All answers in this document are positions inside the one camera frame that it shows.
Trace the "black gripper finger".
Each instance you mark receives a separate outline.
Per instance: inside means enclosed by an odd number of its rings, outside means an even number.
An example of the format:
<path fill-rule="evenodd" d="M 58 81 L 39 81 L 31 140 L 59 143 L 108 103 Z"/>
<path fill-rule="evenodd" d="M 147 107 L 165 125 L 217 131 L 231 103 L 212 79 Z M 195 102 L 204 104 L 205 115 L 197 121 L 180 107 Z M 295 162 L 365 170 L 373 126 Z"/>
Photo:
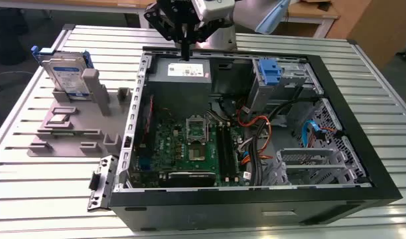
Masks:
<path fill-rule="evenodd" d="M 225 22 L 209 22 L 200 28 L 196 28 L 196 24 L 188 24 L 187 26 L 187 61 L 191 59 L 192 50 L 191 47 L 197 42 L 204 42 L 213 33 L 225 25 Z"/>
<path fill-rule="evenodd" d="M 167 41 L 173 41 L 181 50 L 181 59 L 187 60 L 187 41 L 183 23 L 177 19 L 176 7 L 149 6 L 144 17 Z"/>

